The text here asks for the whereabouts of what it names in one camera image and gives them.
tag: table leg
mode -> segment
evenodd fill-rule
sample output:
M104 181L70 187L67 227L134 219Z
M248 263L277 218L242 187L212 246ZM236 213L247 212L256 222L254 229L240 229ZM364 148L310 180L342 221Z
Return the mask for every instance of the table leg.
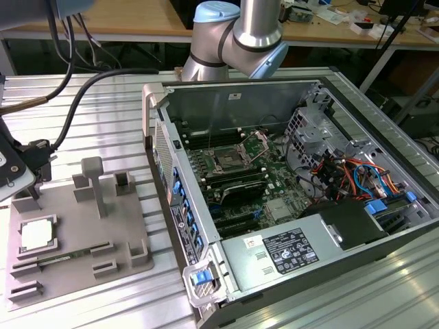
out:
M406 105L399 111L399 113L393 118L393 121L398 125L402 120L414 109L416 104L429 92L429 90L439 81L439 67L433 72L426 82L416 91L416 94L406 103Z
M0 35L0 75L16 75L8 46Z
M387 64L387 62L392 57L394 52L395 52L395 49L393 49L393 48L389 48L384 52L382 57L375 64L373 69L369 72L367 78L363 81L363 83L359 87L361 92L365 93L369 89L370 85L375 81L378 74L381 72L381 70Z

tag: ventilation grille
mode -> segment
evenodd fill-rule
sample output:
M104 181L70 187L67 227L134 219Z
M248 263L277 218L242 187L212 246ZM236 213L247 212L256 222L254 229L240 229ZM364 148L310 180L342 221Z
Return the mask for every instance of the ventilation grille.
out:
M305 153L305 148L303 147L303 144L298 141L295 136L293 136L292 138L292 145L294 146L294 149L296 149L296 151L299 153L300 161L303 163L303 165L308 165L310 168L316 167L318 165L317 162Z
M303 117L302 113L297 110L293 114L293 117L289 120L288 127L287 127L287 135L294 135L297 128L299 127L306 127L308 124L308 121Z
M172 186L172 157L166 143L165 134L163 133L162 125L158 124L156 129L156 151L158 154L158 161L162 173L162 178L165 179L167 186Z
M287 135L291 136L292 138L292 145L294 146L294 149L296 149L296 151L299 153L300 162L304 166L308 165L309 167L314 168L315 166L317 166L317 162L305 153L305 148L303 147L303 144L294 136L297 128L306 127L307 125L308 121L306 120L306 118L304 118L302 112L300 110L296 110L293 114L293 117L289 120L287 126Z
M208 296L214 292L215 292L215 287L213 286L212 282L202 284L201 286L198 286L197 288L195 288L195 293L197 294L198 297ZM207 312L211 308L212 308L212 304L209 303L209 304L201 306L199 309L200 309L200 312L202 314L204 314L205 312Z

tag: blue latch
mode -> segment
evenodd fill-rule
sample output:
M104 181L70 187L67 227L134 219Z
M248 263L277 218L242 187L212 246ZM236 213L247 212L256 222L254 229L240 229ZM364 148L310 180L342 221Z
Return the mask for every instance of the blue latch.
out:
M198 237L196 241L197 241L197 247L198 248L203 246L203 240L201 239L201 237Z
M200 286L201 284L212 282L213 276L208 269L205 269L204 271L200 271L197 274L194 274L192 276L192 280L194 285Z
M409 199L410 202L415 202L418 199L413 192L407 192L405 196Z
M187 212L187 225L190 226L193 223L193 215L191 211Z
M181 187L181 182L177 181L174 185L174 188L172 189L172 192L174 192L174 194L177 194L178 192L180 192L180 187Z
M371 202L368 202L364 209L366 209L369 214L375 215L377 212L386 210L387 206L381 200L372 200Z
M197 226L197 224L195 224L195 223L192 224L192 230L193 230L194 234L198 233L198 226Z

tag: workbench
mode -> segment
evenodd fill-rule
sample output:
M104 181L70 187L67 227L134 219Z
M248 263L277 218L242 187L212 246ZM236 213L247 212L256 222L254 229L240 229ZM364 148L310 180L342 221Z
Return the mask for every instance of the workbench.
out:
M333 5L347 11L368 11L368 17L378 22L380 15L355 0L333 0ZM96 0L95 5L84 13L87 27L99 41L124 42L191 42L191 30L185 29L169 0ZM381 72L393 53L398 49L439 51L439 46L419 34L417 25L407 25L407 31L396 40L375 65L361 85L365 92ZM358 36L347 23L334 25L319 17L313 23L283 24L283 40L290 46L374 49L377 40ZM76 26L75 37L86 40L83 31ZM33 23L0 32L0 71L14 75L5 39L51 39L46 22Z
M343 88L345 95L358 93L345 77L328 68L282 69L276 76L295 73L325 76ZM53 142L74 95L90 76L74 75L61 95L47 105L4 116L13 136L22 143L37 138ZM236 71L230 76L243 77ZM0 104L46 95L62 78L61 75L6 77L4 87L0 83ZM0 328L195 329L193 309L177 267L142 141L142 87L151 81L173 78L172 72L162 72L159 76L131 75L102 80L91 87L78 107L65 142L56 153L58 159L52 163L53 181L45 185L50 188L71 184L71 175L81 172L81 159L89 156L102 157L106 175L130 171L141 200L155 267L13 312L6 310L2 298ZM374 115L369 118L374 125L383 125L380 114L370 114L370 107L374 106L371 102L358 106L364 115ZM392 127L388 127L381 131L391 134L391 130ZM434 179L435 173L428 171L432 164L421 162L426 155L422 148L410 147L401 138L394 139L394 145L407 154L407 159L423 175ZM8 230L7 211L0 210L1 289L5 275L3 248ZM439 230L435 230L385 259L238 319L226 329L436 328L439 324L438 242Z

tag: warning label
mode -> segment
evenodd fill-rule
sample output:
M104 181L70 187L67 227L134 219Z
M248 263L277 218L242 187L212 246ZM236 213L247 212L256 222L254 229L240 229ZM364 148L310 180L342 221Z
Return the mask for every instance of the warning label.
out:
M263 244L280 274L318 261L314 249L300 228L266 238Z

